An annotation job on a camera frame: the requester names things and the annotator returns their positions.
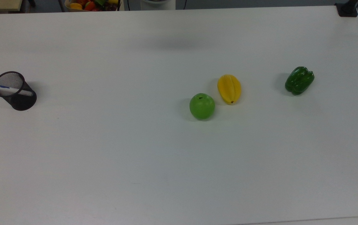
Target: black mesh pen holder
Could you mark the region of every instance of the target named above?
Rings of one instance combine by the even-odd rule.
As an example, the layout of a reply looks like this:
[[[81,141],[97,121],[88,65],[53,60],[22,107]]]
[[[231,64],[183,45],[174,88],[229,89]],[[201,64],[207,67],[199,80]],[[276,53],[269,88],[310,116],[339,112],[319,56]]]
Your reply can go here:
[[[26,83],[22,74],[18,72],[9,71],[1,74],[0,86],[17,89],[15,92],[0,90],[0,97],[5,99],[16,110],[27,110],[36,103],[36,93]]]

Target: gray floor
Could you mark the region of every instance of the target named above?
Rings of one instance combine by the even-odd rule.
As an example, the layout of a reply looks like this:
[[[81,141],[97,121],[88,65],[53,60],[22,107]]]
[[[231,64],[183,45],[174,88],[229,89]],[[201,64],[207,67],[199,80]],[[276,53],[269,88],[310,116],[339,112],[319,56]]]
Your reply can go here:
[[[30,13],[63,12],[65,0],[35,0],[36,7],[30,7],[23,0],[24,9]],[[124,0],[125,9],[129,1],[130,10],[140,10],[141,0]],[[335,3],[345,3],[347,0],[187,0],[186,9],[209,8],[242,8],[242,7],[278,7],[278,6],[333,6]],[[176,9],[182,10],[185,0],[176,0]]]

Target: yellow fruit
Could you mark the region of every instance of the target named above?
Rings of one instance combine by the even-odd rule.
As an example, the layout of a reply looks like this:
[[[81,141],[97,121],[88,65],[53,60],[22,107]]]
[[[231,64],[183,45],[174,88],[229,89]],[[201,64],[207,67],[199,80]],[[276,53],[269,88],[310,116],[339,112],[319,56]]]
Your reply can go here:
[[[218,91],[227,104],[233,104],[239,99],[242,87],[234,75],[226,74],[218,80]]]
[[[118,5],[118,0],[108,0],[108,3]]]
[[[79,3],[70,3],[70,8],[83,10],[83,6]]]

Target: fake fruit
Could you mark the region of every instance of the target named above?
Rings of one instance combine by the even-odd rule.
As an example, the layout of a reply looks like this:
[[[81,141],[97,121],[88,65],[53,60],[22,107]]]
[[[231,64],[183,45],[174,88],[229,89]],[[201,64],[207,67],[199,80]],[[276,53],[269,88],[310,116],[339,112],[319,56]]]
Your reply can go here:
[[[84,7],[87,2],[87,0],[76,0],[76,3],[79,3],[82,7]]]
[[[83,6],[79,3],[70,3],[70,8],[82,10]]]
[[[218,91],[226,104],[233,104],[239,100],[242,87],[234,75],[226,74],[218,80]]]
[[[190,100],[189,107],[196,119],[205,120],[214,113],[215,101],[211,96],[199,93]]]
[[[96,4],[94,2],[88,2],[88,4],[86,4],[86,7],[84,8],[84,10],[91,11],[95,7],[96,7]]]
[[[303,93],[314,81],[314,73],[305,67],[297,67],[290,74],[285,83],[286,90],[294,95]]]

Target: white table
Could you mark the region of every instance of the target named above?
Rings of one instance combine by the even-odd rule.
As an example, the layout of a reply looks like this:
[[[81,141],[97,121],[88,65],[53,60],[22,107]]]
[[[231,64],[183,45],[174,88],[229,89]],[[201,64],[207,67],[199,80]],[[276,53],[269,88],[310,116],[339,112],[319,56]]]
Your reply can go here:
[[[294,97],[298,66],[316,79]],[[0,98],[0,224],[358,216],[358,17],[334,6],[0,15],[9,70],[38,99]]]
[[[341,218],[341,219],[318,219],[308,221],[292,221],[292,222],[280,222],[270,223],[269,225],[358,225],[357,218]]]

